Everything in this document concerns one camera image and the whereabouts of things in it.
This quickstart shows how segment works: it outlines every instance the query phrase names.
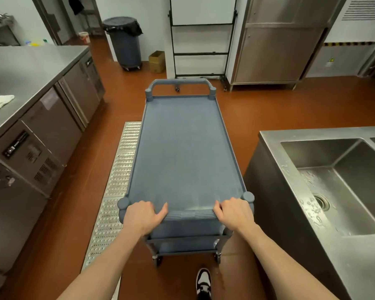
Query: sink drain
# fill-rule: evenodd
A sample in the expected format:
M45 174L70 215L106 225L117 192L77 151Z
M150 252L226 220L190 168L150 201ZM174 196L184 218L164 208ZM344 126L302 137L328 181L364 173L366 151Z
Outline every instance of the sink drain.
M314 195L315 200L318 202L318 204L320 205L321 209L324 212L329 210L330 208L329 202L328 200L326 200L324 196L321 196L320 194L313 194L313 195Z

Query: yellow black hazard tape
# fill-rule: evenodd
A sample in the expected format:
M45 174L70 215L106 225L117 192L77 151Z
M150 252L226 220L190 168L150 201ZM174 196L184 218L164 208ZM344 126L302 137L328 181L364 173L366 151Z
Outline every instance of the yellow black hazard tape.
M357 46L357 45L375 45L375 41L366 42L328 42L324 46Z

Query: warning sticker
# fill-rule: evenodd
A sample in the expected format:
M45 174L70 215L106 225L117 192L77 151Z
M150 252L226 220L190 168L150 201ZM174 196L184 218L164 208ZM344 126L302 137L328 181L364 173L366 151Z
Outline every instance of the warning sticker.
M335 58L334 57L330 58L329 61L326 62L325 67L331 67L334 62L335 62Z

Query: metal grate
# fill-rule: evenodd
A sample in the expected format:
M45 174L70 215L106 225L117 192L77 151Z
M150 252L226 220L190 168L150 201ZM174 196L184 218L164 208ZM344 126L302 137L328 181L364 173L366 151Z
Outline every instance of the metal grate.
M375 20L375 0L352 0L343 21Z
M82 270L100 255L122 228L118 216L117 202L125 195L128 187L140 125L141 122L125 123ZM112 300L118 299L119 290L120 282L118 282Z

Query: forearm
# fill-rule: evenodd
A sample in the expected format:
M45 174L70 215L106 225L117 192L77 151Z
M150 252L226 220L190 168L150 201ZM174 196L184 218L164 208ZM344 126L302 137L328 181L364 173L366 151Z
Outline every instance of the forearm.
M240 233L259 259L279 300L337 299L270 239L257 224L245 227Z
M95 258L61 294L58 300L108 300L121 277L140 235L132 230L121 230L115 240Z

